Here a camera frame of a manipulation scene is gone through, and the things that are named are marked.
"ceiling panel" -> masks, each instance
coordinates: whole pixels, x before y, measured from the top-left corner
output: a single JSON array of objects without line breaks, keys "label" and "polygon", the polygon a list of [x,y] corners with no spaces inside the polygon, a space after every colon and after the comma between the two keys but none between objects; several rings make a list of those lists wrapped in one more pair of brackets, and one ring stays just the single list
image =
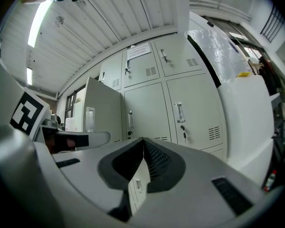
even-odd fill
[{"label": "ceiling panel", "polygon": [[33,86],[58,92],[83,66],[120,41],[173,24],[170,0],[65,0],[53,2],[35,47],[28,45],[39,4],[18,4],[0,35],[1,58],[9,71]]}]

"metal locker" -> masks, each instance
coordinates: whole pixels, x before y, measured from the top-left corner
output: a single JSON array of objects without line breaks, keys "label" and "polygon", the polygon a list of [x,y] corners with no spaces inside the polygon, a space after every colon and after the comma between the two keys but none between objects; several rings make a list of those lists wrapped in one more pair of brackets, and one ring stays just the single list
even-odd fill
[{"label": "metal locker", "polygon": [[114,90],[121,88],[122,58],[123,54],[119,53],[101,64],[98,80]]},{"label": "metal locker", "polygon": [[124,93],[127,137],[148,137],[171,142],[162,84]]},{"label": "metal locker", "polygon": [[85,87],[82,129],[86,132],[86,108],[94,110],[95,132],[109,132],[110,143],[122,140],[121,94],[89,77]]},{"label": "metal locker", "polygon": [[124,87],[133,86],[160,77],[151,43],[149,43],[149,47],[151,50],[150,53],[129,61],[124,60],[125,65],[122,72],[124,75]]},{"label": "metal locker", "polygon": [[223,143],[219,94],[206,74],[167,81],[178,144],[202,150]]},{"label": "metal locker", "polygon": [[154,43],[165,76],[203,70],[200,56],[190,48],[185,37],[174,36]]}]

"clear plastic sheet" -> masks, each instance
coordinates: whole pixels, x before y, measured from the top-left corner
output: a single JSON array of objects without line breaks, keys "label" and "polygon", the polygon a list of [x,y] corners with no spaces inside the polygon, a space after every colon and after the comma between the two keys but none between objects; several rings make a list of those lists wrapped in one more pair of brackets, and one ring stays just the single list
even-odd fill
[{"label": "clear plastic sheet", "polygon": [[233,47],[227,35],[222,36],[215,30],[190,30],[188,35],[205,53],[221,83],[247,71],[238,49]]}]

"white cabinet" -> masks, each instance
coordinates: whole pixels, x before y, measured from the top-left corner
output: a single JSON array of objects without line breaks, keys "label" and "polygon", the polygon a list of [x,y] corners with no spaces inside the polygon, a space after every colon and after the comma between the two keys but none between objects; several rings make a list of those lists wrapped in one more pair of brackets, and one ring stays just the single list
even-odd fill
[{"label": "white cabinet", "polygon": [[126,91],[124,103],[127,137],[171,141],[161,83]]},{"label": "white cabinet", "polygon": [[202,150],[223,143],[224,116],[220,114],[221,102],[212,78],[206,74],[188,76],[168,80],[167,85],[178,144]]},{"label": "white cabinet", "polygon": [[127,61],[127,59],[124,60],[125,65],[122,72],[124,76],[124,87],[133,86],[160,77],[151,43],[149,43],[149,47],[151,50],[150,53],[129,61]]},{"label": "white cabinet", "polygon": [[99,81],[114,90],[121,88],[122,57],[119,53],[101,63]]},{"label": "white cabinet", "polygon": [[89,77],[85,87],[82,128],[86,132],[86,108],[94,109],[95,132],[109,132],[110,143],[122,139],[121,94]]},{"label": "white cabinet", "polygon": [[190,48],[185,37],[163,38],[154,43],[165,76],[203,70],[200,56]]}]

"yellow object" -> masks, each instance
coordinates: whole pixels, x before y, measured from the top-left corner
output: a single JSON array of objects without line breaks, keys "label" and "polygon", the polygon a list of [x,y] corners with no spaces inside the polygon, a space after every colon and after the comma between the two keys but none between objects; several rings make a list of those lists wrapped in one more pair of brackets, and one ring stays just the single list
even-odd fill
[{"label": "yellow object", "polygon": [[251,74],[250,72],[241,72],[241,73],[238,74],[237,77],[247,77],[247,76],[249,76],[250,74]]}]

